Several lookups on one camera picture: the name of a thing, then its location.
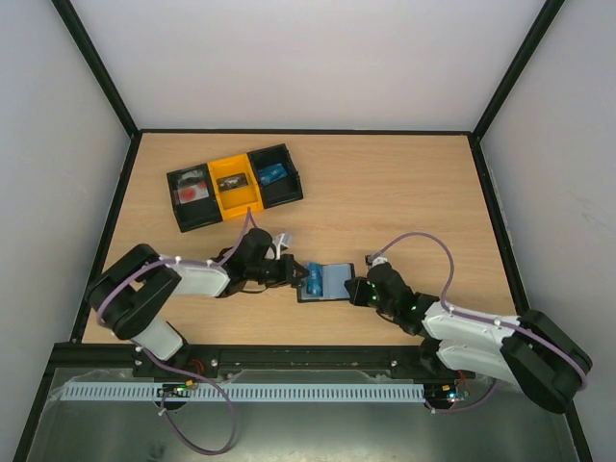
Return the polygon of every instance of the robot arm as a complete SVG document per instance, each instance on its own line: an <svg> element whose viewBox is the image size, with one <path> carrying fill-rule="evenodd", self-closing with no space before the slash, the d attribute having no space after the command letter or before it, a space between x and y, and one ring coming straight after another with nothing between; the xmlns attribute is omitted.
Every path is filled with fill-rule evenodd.
<svg viewBox="0 0 616 462"><path fill-rule="evenodd" d="M449 304L446 310L439 297L413 293L382 257L372 262L367 277L347 281L346 289L352 304L373 307L408 334L425 337L422 359L429 370L490 375L519 386L552 412L565 412L582 379L545 343L564 352L584 374L592 368L588 355L546 315L530 310L521 317L499 317ZM538 341L520 330L530 330Z"/></svg>
<svg viewBox="0 0 616 462"><path fill-rule="evenodd" d="M272 238L266 231L253 228L229 258L225 260L230 251L226 248L207 262L167 257L147 244L139 244L89 284L86 301L120 340L130 340L167 361L187 344L159 316L170 296L228 297L240 292L249 280L267 288L296 287L307 272L293 255L282 253L289 244L290 235L286 233ZM134 277L145 267L149 270ZM132 280L141 286L135 289L127 283Z"/></svg>

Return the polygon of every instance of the white wall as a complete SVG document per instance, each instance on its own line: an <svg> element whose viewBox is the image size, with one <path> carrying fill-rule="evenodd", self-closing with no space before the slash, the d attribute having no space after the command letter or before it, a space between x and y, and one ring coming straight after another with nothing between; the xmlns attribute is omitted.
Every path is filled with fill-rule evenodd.
<svg viewBox="0 0 616 462"><path fill-rule="evenodd" d="M565 3L484 140L533 308L593 358L576 398L614 460L616 3Z"/></svg>
<svg viewBox="0 0 616 462"><path fill-rule="evenodd" d="M68 340L128 138L50 1L0 2L0 460Z"/></svg>
<svg viewBox="0 0 616 462"><path fill-rule="evenodd" d="M73 0L140 127L472 130L543 0Z"/></svg>

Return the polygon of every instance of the black compartment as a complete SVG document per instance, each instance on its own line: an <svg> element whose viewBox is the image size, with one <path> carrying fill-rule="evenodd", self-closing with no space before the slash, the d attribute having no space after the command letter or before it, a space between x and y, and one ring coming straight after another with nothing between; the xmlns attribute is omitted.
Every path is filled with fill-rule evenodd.
<svg viewBox="0 0 616 462"><path fill-rule="evenodd" d="M248 152L248 159L252 164L252 169L257 178L259 190L261 191L263 206L266 209L304 198L303 191L301 190L301 182L299 181L299 173L297 173L293 165L286 144L278 144L276 146ZM265 167L275 166L276 164L282 164L282 167L287 170L287 176L275 180L268 185L262 184L259 178L259 170Z"/></svg>
<svg viewBox="0 0 616 462"><path fill-rule="evenodd" d="M195 173L199 177L191 179L183 179L187 173ZM192 186L193 183L203 181L207 185L209 196L193 200L192 202L182 203L178 191L182 188ZM169 192L171 194L171 203L173 204L173 214L180 227L180 231L185 233L208 224L214 224L222 221L222 215L216 201L216 194L210 171L207 164L202 164L196 167L184 168L175 170L167 174L167 182L169 184Z"/></svg>

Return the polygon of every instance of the wooden table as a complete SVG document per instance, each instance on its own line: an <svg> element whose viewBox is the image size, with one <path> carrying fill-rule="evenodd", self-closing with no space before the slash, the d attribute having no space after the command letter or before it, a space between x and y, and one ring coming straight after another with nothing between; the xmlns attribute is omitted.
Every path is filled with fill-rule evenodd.
<svg viewBox="0 0 616 462"><path fill-rule="evenodd" d="M466 137L409 135L144 134L107 258L135 244L185 258L218 255L236 241L238 218L180 233L166 173L285 142L304 199L256 214L272 235L290 231L299 262L352 262L413 230L446 242L455 260L449 300L488 313L514 315L513 301ZM449 265L443 250L410 238L387 252L413 290L439 294ZM348 302L297 303L288 287L226 299L172 297L161 312L193 344L418 345L373 309ZM84 342L117 340L95 323Z"/></svg>

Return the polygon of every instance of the white cable tray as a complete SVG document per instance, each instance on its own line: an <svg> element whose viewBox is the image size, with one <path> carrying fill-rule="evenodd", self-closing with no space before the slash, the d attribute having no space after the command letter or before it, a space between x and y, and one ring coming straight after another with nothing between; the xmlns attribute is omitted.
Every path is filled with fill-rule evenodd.
<svg viewBox="0 0 616 462"><path fill-rule="evenodd" d="M415 384L220 384L235 402L424 402L424 386ZM71 382L62 401L152 401L160 397L162 383ZM168 401L223 401L208 384L182 392Z"/></svg>

